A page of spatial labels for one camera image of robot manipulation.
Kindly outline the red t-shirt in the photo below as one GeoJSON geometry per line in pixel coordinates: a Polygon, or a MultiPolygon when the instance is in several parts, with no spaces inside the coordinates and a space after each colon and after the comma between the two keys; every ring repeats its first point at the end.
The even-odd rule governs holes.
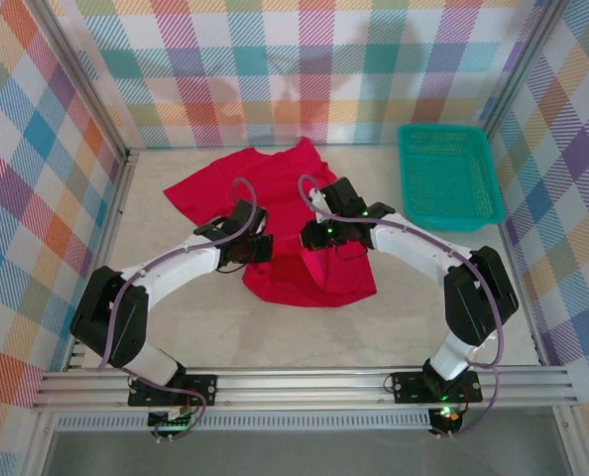
{"type": "Polygon", "coordinates": [[[336,176],[307,138],[273,155],[246,148],[165,189],[169,202],[187,219],[202,225],[229,214],[234,207],[231,185],[246,179],[268,213],[267,232],[274,237],[272,261],[250,264],[243,284],[258,298],[300,307],[340,307],[373,296],[376,283],[365,249],[358,243],[308,251],[299,233],[313,219],[301,199],[302,175],[328,185],[336,176]]]}

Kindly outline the teal plastic basket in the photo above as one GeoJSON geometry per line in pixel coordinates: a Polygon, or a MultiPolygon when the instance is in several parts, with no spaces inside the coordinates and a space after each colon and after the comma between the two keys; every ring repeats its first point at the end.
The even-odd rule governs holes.
{"type": "Polygon", "coordinates": [[[473,233],[505,219],[489,141],[478,127],[398,129],[405,216],[425,230],[473,233]]]}

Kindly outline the aluminium side rail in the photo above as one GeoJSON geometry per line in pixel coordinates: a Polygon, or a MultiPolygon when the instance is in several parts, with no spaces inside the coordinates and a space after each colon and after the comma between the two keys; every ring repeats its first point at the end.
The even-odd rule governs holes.
{"type": "Polygon", "coordinates": [[[519,274],[516,254],[507,233],[506,225],[497,227],[503,248],[502,257],[519,301],[519,309],[505,327],[504,359],[506,365],[544,366],[547,355],[543,348],[538,327],[531,312],[528,292],[519,274]]]}
{"type": "MultiPolygon", "coordinates": [[[[77,298],[76,303],[80,302],[91,274],[97,268],[109,264],[140,156],[141,154],[138,151],[129,150],[126,160],[118,168],[117,181],[115,182],[111,201],[102,221],[101,234],[99,235],[97,247],[92,255],[92,261],[87,268],[84,285],[79,292],[74,294],[77,298]]],[[[61,371],[66,372],[71,369],[76,370],[82,367],[85,350],[78,350],[79,346],[79,341],[71,335],[71,332],[69,332],[63,349],[61,366],[59,368],[61,371]]]]}

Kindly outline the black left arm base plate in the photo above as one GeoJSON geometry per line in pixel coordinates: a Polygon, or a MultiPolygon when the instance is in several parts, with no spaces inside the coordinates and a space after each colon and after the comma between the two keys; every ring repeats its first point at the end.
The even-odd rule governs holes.
{"type": "Polygon", "coordinates": [[[199,397],[171,392],[170,389],[190,390],[203,395],[208,406],[215,404],[216,375],[189,375],[181,372],[165,384],[164,390],[152,387],[141,378],[131,378],[128,383],[130,394],[127,403],[129,407],[180,407],[196,406],[200,403],[199,397]]]}

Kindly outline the long aluminium mounting rail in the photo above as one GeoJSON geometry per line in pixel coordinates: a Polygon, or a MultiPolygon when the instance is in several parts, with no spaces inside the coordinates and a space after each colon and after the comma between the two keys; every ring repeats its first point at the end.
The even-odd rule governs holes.
{"type": "MultiPolygon", "coordinates": [[[[225,369],[198,368],[194,375],[216,375],[211,410],[299,411],[434,408],[438,404],[396,404],[394,367],[225,369]]],[[[471,409],[574,406],[577,392],[563,367],[506,366],[497,373],[478,371],[483,401],[471,409]]],[[[48,373],[33,408],[37,412],[129,411],[169,412],[180,407],[129,407],[129,378],[120,370],[90,368],[48,373]]]]}

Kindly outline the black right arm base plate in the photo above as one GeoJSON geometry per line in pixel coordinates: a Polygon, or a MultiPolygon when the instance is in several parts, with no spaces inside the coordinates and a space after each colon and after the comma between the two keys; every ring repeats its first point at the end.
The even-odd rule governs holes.
{"type": "Polygon", "coordinates": [[[393,373],[392,390],[396,404],[481,403],[483,394],[478,374],[465,371],[451,381],[423,372],[393,373]]]}

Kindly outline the aluminium corner post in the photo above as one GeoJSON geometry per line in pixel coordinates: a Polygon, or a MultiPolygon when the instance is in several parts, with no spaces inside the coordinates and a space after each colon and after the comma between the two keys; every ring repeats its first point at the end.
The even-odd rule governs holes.
{"type": "Polygon", "coordinates": [[[136,163],[143,144],[76,0],[24,0],[110,148],[136,163]]]}
{"type": "Polygon", "coordinates": [[[483,129],[489,140],[499,131],[569,2],[570,0],[543,0],[539,13],[534,16],[526,41],[512,61],[513,67],[503,81],[500,93],[484,121],[483,129]]]}

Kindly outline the aluminium frame leg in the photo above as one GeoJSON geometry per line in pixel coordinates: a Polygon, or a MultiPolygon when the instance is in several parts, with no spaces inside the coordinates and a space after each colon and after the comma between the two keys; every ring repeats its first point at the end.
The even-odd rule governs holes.
{"type": "Polygon", "coordinates": [[[58,415],[55,413],[38,413],[21,476],[42,476],[57,421],[58,415]]]}
{"type": "Polygon", "coordinates": [[[589,459],[572,407],[555,406],[553,413],[573,476],[589,476],[589,459]]]}

